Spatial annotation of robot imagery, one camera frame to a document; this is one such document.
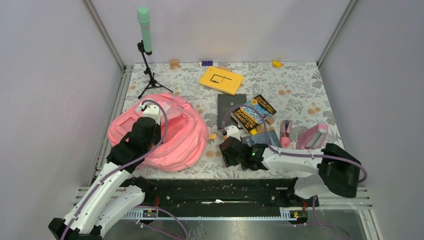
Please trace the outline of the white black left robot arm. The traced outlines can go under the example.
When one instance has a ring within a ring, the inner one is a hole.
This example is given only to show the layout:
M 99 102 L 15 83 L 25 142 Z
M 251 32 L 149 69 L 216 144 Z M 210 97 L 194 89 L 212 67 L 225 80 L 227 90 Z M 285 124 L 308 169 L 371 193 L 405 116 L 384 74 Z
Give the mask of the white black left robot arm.
M 57 240 L 101 240 L 107 232 L 105 221 L 112 220 L 101 216 L 108 200 L 153 151 L 152 145 L 162 141 L 160 117 L 138 118 L 131 131 L 111 148 L 95 183 L 78 204 L 65 217 L 51 220 L 48 229 L 53 236 Z

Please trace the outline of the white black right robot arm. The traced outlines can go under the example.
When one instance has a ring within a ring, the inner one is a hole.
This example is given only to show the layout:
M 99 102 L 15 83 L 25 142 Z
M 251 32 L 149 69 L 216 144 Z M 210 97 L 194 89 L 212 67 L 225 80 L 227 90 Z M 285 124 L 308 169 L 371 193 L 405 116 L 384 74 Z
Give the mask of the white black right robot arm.
M 344 198 L 355 198 L 357 187 L 364 173 L 360 161 L 334 143 L 323 149 L 283 149 L 264 143 L 253 146 L 228 137 L 219 145 L 226 167 L 241 165 L 245 169 L 290 169 L 308 173 L 307 177 L 295 177 L 287 190 L 287 201 L 293 206 L 323 193 L 333 193 Z

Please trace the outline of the pink student backpack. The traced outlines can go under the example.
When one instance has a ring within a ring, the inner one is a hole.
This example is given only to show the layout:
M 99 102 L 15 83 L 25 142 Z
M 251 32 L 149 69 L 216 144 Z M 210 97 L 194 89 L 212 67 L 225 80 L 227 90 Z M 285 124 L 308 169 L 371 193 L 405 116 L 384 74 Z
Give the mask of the pink student backpack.
M 143 165 L 166 172 L 177 172 L 196 163 L 204 153 L 209 139 L 209 129 L 203 118 L 183 97 L 168 92 L 148 94 L 143 100 L 160 104 L 167 116 L 160 117 L 161 133 L 166 134 L 163 143 Z

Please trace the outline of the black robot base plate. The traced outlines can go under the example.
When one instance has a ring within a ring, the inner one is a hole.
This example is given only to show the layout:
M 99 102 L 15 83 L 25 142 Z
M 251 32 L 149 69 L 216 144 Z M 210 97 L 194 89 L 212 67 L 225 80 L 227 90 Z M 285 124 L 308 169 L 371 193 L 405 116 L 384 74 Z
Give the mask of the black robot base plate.
M 302 200 L 288 194 L 290 179 L 136 179 L 122 187 L 141 184 L 147 190 L 143 205 L 156 206 L 170 213 L 177 209 L 190 213 L 220 209 L 247 213 L 259 209 L 318 207 L 319 201 Z

